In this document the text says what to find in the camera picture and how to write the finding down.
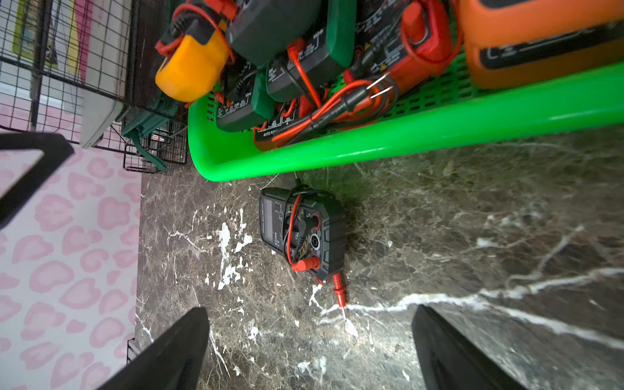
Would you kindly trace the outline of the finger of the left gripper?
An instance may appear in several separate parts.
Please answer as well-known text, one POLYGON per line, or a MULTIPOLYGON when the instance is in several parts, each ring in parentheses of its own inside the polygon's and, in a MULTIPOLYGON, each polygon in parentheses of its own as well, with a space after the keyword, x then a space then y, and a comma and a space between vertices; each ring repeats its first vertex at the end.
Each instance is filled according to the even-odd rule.
POLYGON ((75 154, 72 144, 57 133, 2 133, 1 151, 40 150, 42 157, 1 197, 1 228, 16 217, 35 193, 75 154))

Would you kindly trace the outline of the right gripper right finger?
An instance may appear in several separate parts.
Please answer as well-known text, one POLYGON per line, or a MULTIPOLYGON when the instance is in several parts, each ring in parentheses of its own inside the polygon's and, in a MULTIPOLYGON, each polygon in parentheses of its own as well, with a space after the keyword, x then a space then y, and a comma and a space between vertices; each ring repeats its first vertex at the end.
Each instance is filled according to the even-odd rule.
POLYGON ((427 389, 523 389, 432 307, 419 305, 411 322, 427 389))

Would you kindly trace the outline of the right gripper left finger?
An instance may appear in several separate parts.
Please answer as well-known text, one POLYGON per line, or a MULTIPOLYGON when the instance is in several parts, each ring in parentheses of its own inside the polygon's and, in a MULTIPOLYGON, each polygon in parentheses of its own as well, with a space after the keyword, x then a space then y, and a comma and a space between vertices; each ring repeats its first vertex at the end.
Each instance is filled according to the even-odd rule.
POLYGON ((101 389, 195 389, 209 342, 210 321, 195 307, 101 389))

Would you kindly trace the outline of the yellow multimeter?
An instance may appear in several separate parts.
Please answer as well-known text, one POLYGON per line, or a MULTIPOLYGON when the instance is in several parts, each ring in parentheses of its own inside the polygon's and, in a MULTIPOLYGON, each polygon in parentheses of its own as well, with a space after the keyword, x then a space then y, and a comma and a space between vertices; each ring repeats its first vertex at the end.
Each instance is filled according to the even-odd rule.
POLYGON ((225 29, 237 15, 232 1, 187 1, 176 7, 155 48, 164 57, 155 84, 178 102, 194 102, 214 89, 235 55, 225 29))

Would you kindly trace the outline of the red multimeter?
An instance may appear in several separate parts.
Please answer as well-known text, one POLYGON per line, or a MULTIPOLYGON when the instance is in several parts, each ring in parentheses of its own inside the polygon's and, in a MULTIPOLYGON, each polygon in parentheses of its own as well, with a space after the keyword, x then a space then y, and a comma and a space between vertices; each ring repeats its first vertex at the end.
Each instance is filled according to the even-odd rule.
POLYGON ((386 76, 405 95, 440 76, 463 44, 458 1, 359 1, 346 81, 386 76))
POLYGON ((399 96, 398 83, 386 74, 353 81, 321 107, 304 113, 297 111, 295 119, 287 124, 255 128, 254 146, 265 152, 374 123, 393 109, 399 96))

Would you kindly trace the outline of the orange multimeter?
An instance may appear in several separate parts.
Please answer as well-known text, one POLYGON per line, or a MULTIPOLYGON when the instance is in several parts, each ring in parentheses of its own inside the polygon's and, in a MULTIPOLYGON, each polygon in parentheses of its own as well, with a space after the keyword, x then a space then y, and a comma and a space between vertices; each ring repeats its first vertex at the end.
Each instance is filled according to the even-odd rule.
POLYGON ((623 59, 623 3, 461 1, 466 64, 481 89, 507 89, 623 59))

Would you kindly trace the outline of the red multimeter front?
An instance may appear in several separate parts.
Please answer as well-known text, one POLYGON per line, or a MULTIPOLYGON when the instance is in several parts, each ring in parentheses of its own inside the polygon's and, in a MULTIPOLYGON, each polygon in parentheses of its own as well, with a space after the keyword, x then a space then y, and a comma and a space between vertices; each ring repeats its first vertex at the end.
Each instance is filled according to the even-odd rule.
POLYGON ((255 128, 254 146, 265 152, 374 123, 393 109, 399 96, 398 83, 386 74, 353 81, 321 107, 304 113, 297 111, 295 119, 287 124, 255 128))

